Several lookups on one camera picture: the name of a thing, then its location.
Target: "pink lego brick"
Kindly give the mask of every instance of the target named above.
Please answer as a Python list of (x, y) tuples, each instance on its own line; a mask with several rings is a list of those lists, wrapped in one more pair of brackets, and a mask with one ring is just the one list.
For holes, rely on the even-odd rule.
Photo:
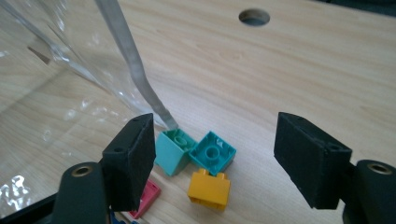
[(158, 185), (155, 184), (152, 180), (148, 180), (145, 189), (143, 190), (142, 197), (140, 198), (139, 210), (130, 211), (122, 214), (125, 215), (126, 217), (130, 216), (133, 219), (140, 218), (154, 203), (154, 201), (158, 198), (160, 193), (161, 193), (160, 187), (158, 187)]

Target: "wooden table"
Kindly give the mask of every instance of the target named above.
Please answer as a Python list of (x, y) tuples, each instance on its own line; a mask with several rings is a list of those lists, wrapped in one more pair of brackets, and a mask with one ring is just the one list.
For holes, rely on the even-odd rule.
[[(187, 197), (190, 164), (168, 177), (150, 223), (342, 223), (311, 210), (274, 158), (279, 111), (305, 117), (363, 159), (396, 165), (396, 20), (312, 1), (121, 1), (148, 79), (180, 128), (199, 141), (213, 131), (237, 149), (225, 173), (228, 207)], [(241, 23), (267, 11), (261, 27)], [(34, 40), (12, 21), (0, 30), (0, 185), (24, 177), (27, 199), (57, 191), (65, 169), (99, 161), (136, 116), (91, 82), (45, 65), (20, 47)], [(8, 35), (18, 32), (25, 35)], [(2, 201), (2, 215), (13, 210)]]

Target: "transparent plastic sheet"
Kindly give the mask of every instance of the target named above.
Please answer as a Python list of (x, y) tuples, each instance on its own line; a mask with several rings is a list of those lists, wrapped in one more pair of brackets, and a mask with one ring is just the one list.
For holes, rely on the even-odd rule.
[(117, 1), (0, 0), (0, 4), (47, 45), (55, 62), (117, 95), (132, 110), (153, 112), (159, 125), (177, 127), (147, 81)]
[(9, 1), (55, 48), (0, 7), (0, 217), (55, 193), (64, 170), (99, 161), (120, 127), (152, 112), (96, 4), (65, 2)]

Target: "hole in table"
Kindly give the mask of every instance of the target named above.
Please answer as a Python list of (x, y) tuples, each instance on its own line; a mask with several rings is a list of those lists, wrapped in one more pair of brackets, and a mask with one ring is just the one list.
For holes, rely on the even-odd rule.
[(239, 14), (239, 20), (248, 26), (264, 26), (270, 21), (270, 15), (264, 10), (250, 8)]

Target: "yellow lego brick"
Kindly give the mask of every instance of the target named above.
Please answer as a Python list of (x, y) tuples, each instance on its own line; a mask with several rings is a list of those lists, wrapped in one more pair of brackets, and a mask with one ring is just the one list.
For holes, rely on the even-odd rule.
[(192, 203), (224, 210), (230, 192), (231, 181), (224, 173), (217, 176), (209, 175), (206, 169), (199, 169), (192, 174), (188, 191)]

